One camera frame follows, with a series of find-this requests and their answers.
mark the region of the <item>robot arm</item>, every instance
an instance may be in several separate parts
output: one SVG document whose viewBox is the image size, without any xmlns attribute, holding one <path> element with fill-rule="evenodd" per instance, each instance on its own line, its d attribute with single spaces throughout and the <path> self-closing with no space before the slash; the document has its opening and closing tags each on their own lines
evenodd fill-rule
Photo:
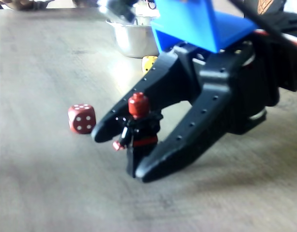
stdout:
<svg viewBox="0 0 297 232">
<path fill-rule="evenodd" d="M 113 9 L 112 3 L 124 6 L 118 9 L 126 13 L 135 1 L 105 2 L 108 9 Z M 291 42 L 282 33 L 297 38 L 297 15 L 280 13 L 264 19 L 237 0 L 231 2 L 266 32 L 252 31 L 219 52 L 189 41 L 165 49 L 91 134 L 98 143 L 120 134 L 123 128 L 116 118 L 129 116 L 126 100 L 135 92 L 148 97 L 153 112 L 189 101 L 192 108 L 178 126 L 137 165 L 135 177 L 143 182 L 190 165 L 226 133 L 244 134 L 259 125 L 266 119 L 266 107 L 279 102 L 279 87 L 297 91 L 297 39 Z M 127 13 L 120 18 L 132 17 Z"/>
</svg>

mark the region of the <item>red die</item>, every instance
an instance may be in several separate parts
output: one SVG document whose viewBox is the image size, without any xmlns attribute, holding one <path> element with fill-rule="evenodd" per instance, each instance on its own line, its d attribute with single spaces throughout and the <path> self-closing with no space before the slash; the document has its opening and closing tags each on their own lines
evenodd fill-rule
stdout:
<svg viewBox="0 0 297 232">
<path fill-rule="evenodd" d="M 73 105 L 68 110 L 69 127 L 73 132 L 89 134 L 96 125 L 94 108 L 89 104 Z"/>
</svg>

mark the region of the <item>metal bowl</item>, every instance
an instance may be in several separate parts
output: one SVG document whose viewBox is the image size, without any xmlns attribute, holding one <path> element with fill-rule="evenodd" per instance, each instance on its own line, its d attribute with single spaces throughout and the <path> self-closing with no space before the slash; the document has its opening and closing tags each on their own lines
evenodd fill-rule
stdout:
<svg viewBox="0 0 297 232">
<path fill-rule="evenodd" d="M 107 23 L 114 28 L 118 50 L 127 57 L 158 56 L 159 51 L 150 26 L 154 17 L 137 16 L 134 24 Z"/>
</svg>

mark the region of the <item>table surface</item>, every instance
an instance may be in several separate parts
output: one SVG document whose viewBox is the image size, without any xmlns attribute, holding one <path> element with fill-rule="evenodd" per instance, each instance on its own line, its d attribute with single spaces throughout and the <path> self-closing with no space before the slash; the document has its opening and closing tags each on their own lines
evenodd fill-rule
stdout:
<svg viewBox="0 0 297 232">
<path fill-rule="evenodd" d="M 68 127 L 142 76 L 95 9 L 0 12 L 0 232 L 297 232 L 297 94 L 182 172 L 142 184 L 125 153 Z M 165 109 L 164 138 L 189 109 Z"/>
</svg>

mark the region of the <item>blue 3d-printed part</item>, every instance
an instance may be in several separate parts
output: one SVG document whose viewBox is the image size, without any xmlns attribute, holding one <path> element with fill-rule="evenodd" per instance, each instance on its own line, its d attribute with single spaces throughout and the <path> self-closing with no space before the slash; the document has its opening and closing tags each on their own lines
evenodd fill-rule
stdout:
<svg viewBox="0 0 297 232">
<path fill-rule="evenodd" d="M 151 25 L 160 52 L 186 41 L 217 53 L 256 29 L 246 18 L 214 11 L 211 0 L 155 2 L 161 16 Z"/>
</svg>

